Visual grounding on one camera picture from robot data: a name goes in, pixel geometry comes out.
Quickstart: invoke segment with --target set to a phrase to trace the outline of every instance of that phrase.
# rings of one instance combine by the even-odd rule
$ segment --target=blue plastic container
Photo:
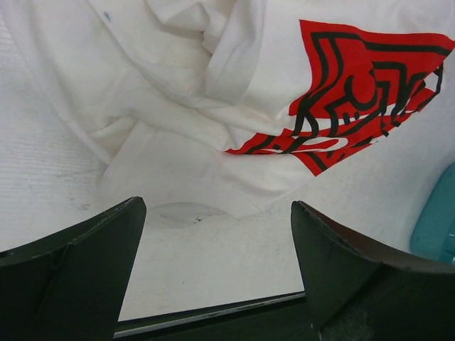
[[[455,264],[455,163],[439,178],[412,233],[411,253]]]

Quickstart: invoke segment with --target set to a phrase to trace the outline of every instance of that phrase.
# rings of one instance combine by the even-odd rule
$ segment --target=black object
[[[132,198],[2,252],[0,340],[111,340],[145,215]]]
[[[117,323],[144,217],[134,198],[1,253],[0,340],[455,340],[455,267],[301,202],[291,225],[305,293]]]

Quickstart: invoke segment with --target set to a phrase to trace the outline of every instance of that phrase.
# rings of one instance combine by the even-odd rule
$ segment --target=white cloth
[[[109,165],[107,201],[236,217],[420,110],[455,38],[452,0],[0,4],[60,117]]]

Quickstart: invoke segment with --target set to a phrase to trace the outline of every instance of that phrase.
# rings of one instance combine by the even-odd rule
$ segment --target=red print
[[[439,94],[455,42],[442,34],[371,33],[300,21],[311,89],[291,103],[293,131],[258,133],[235,154],[291,153],[314,175],[385,137]],[[434,87],[425,81],[429,75]],[[324,120],[329,128],[320,128]],[[302,131],[302,127],[311,129]]]

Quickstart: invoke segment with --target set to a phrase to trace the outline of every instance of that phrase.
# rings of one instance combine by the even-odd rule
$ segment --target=white table
[[[398,134],[269,212],[184,227],[150,212],[121,320],[302,290],[289,222],[294,199],[406,250],[437,176],[455,160],[453,108],[449,92],[440,95]],[[105,167],[59,121],[1,19],[0,117],[0,251],[101,212],[96,180]]]

